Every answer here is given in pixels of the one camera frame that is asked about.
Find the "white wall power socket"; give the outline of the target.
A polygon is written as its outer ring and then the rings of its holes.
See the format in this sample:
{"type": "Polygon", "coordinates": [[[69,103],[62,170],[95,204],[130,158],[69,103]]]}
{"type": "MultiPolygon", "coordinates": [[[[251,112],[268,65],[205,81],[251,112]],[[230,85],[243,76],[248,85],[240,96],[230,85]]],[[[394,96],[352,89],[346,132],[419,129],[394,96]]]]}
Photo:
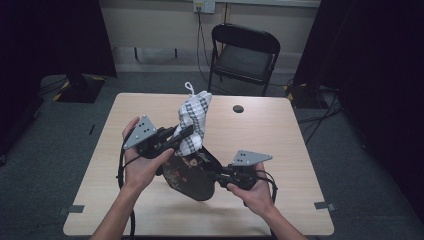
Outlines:
{"type": "Polygon", "coordinates": [[[194,13],[214,14],[216,12],[216,3],[210,0],[194,0],[194,13]]]}

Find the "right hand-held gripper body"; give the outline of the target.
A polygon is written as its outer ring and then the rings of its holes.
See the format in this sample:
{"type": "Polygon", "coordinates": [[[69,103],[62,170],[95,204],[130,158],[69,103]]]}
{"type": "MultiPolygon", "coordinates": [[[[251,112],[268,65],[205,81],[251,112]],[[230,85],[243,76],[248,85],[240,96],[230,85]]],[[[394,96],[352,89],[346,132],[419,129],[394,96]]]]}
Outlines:
{"type": "Polygon", "coordinates": [[[222,167],[221,176],[226,176],[229,183],[243,190],[250,190],[259,177],[256,174],[256,165],[273,158],[270,154],[239,150],[230,164],[222,167]]]}

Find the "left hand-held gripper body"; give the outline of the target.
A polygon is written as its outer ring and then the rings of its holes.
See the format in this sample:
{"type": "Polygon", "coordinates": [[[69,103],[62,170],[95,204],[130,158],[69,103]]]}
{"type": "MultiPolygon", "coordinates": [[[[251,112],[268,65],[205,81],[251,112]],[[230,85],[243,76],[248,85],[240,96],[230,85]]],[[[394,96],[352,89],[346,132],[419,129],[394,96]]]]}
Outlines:
{"type": "Polygon", "coordinates": [[[124,138],[122,149],[135,147],[140,156],[155,158],[170,147],[168,140],[173,134],[166,133],[166,129],[156,128],[149,117],[143,115],[124,138]]]}

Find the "white checked cloth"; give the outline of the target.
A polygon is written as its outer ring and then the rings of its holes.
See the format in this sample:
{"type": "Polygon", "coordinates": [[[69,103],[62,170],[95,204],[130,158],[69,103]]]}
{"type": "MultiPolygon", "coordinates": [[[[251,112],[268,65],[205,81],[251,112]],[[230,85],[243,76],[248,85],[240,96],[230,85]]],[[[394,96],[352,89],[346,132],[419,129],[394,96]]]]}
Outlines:
{"type": "Polygon", "coordinates": [[[190,91],[190,95],[178,110],[179,124],[174,135],[177,136],[190,126],[193,127],[193,133],[181,141],[176,150],[177,156],[187,156],[202,148],[206,131],[206,116],[212,100],[212,94],[207,91],[196,94],[190,82],[186,82],[184,86],[190,91]]]}

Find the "black folding chair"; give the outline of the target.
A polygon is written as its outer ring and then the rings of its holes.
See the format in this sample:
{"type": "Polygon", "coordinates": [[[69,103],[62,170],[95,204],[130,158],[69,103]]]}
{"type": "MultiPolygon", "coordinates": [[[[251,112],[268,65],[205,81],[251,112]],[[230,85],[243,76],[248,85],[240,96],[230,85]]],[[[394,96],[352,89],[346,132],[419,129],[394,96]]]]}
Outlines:
{"type": "Polygon", "coordinates": [[[278,39],[266,31],[230,23],[216,25],[211,36],[208,91],[217,75],[262,86],[265,96],[281,50],[278,39]]]}

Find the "person's left hand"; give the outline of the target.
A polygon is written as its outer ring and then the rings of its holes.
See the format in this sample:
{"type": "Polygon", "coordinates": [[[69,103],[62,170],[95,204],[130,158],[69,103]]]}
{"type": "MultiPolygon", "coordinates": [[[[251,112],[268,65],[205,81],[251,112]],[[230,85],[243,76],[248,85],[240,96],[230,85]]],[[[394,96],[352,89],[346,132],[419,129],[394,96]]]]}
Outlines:
{"type": "Polygon", "coordinates": [[[137,153],[135,147],[125,150],[125,173],[122,189],[141,193],[152,182],[159,167],[173,154],[174,150],[170,148],[153,159],[146,159],[137,153]]]}

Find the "person's right hand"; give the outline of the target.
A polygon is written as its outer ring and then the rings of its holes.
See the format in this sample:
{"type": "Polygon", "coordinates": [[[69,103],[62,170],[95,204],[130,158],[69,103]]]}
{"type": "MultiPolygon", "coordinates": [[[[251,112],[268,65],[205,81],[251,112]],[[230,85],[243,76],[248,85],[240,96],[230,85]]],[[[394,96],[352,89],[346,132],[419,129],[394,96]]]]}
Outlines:
{"type": "Polygon", "coordinates": [[[245,205],[256,215],[265,218],[274,209],[269,183],[266,181],[265,168],[262,163],[256,165],[256,174],[259,180],[250,190],[240,189],[229,183],[227,189],[243,200],[245,205]]]}

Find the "dark curtain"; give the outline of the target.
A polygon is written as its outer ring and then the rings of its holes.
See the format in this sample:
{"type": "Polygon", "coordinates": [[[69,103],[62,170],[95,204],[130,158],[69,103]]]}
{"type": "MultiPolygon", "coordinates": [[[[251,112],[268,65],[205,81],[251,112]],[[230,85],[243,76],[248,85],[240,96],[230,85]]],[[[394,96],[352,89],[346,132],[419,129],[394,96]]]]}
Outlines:
{"type": "Polygon", "coordinates": [[[50,75],[117,75],[99,0],[0,0],[0,166],[50,75]]]}
{"type": "Polygon", "coordinates": [[[424,220],[424,0],[321,0],[294,82],[338,90],[424,220]]]}

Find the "grey tape mark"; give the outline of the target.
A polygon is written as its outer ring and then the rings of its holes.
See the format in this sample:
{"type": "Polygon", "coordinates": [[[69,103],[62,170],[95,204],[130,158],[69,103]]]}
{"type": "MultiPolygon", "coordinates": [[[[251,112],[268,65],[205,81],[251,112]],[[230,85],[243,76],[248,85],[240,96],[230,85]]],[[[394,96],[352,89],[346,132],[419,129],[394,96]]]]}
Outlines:
{"type": "Polygon", "coordinates": [[[66,216],[69,213],[82,213],[84,210],[84,205],[71,205],[68,207],[62,207],[59,211],[59,215],[66,216]]]}
{"type": "Polygon", "coordinates": [[[327,203],[325,201],[315,202],[314,206],[317,210],[319,210],[319,209],[327,209],[328,211],[336,210],[336,206],[333,203],[327,203]]]}

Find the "black floral cloth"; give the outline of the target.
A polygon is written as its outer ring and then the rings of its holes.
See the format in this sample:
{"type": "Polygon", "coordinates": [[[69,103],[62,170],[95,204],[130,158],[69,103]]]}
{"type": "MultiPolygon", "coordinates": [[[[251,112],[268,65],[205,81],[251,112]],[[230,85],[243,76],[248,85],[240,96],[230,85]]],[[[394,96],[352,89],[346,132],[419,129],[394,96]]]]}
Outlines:
{"type": "Polygon", "coordinates": [[[187,156],[172,156],[162,165],[168,185],[196,201],[209,200],[215,193],[214,177],[203,169],[222,168],[221,163],[205,148],[187,156]]]}

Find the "black stand base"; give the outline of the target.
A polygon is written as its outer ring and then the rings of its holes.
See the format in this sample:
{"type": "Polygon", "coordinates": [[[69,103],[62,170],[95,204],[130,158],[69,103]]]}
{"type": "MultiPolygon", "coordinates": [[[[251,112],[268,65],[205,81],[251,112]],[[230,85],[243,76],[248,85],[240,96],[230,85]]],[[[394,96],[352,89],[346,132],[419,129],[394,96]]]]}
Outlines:
{"type": "Polygon", "coordinates": [[[83,74],[67,74],[65,82],[53,98],[57,102],[94,103],[105,78],[83,74]]]}
{"type": "Polygon", "coordinates": [[[294,108],[299,109],[318,109],[320,107],[318,100],[318,91],[305,84],[287,85],[285,87],[287,99],[294,108]]]}

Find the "grey wall duct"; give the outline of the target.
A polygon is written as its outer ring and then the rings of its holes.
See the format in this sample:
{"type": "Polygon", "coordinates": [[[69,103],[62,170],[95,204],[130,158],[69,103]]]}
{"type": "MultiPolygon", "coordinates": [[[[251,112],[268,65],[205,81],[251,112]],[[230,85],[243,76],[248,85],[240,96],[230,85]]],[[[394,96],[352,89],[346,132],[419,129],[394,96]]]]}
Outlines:
{"type": "Polygon", "coordinates": [[[165,64],[178,58],[178,49],[133,48],[134,58],[143,64],[165,64]]]}

